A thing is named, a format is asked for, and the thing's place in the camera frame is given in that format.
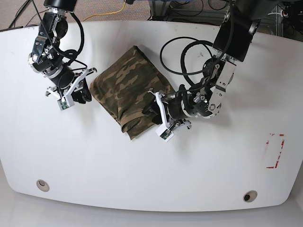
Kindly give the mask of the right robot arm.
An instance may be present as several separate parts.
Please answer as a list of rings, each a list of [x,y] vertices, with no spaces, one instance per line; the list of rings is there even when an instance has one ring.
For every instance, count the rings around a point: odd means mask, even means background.
[[[76,4],[75,0],[44,1],[48,10],[40,18],[38,35],[28,58],[34,71],[54,83],[54,87],[49,87],[46,95],[57,96],[63,110],[76,102],[85,104],[92,100],[86,76],[97,71],[95,68],[89,69],[77,59],[83,50],[85,35],[80,20],[74,14]],[[60,40],[68,30],[66,13],[70,13],[80,29],[80,46],[77,50],[60,49]]]

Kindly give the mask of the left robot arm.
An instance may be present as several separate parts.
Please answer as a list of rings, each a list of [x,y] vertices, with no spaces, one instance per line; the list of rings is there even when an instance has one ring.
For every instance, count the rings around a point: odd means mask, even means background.
[[[226,88],[232,81],[236,61],[243,62],[248,52],[253,36],[262,18],[278,4],[277,0],[236,0],[229,1],[223,22],[213,43],[196,40],[188,44],[181,53],[180,75],[190,85],[186,89],[183,84],[173,94],[157,92],[153,100],[144,107],[143,114],[155,114],[156,124],[165,123],[172,131],[178,126],[189,126],[189,118],[203,117],[209,119],[216,116],[226,94]],[[200,82],[194,83],[185,66],[185,56],[189,49],[203,45],[206,49],[213,47],[216,55],[211,55],[200,73]]]

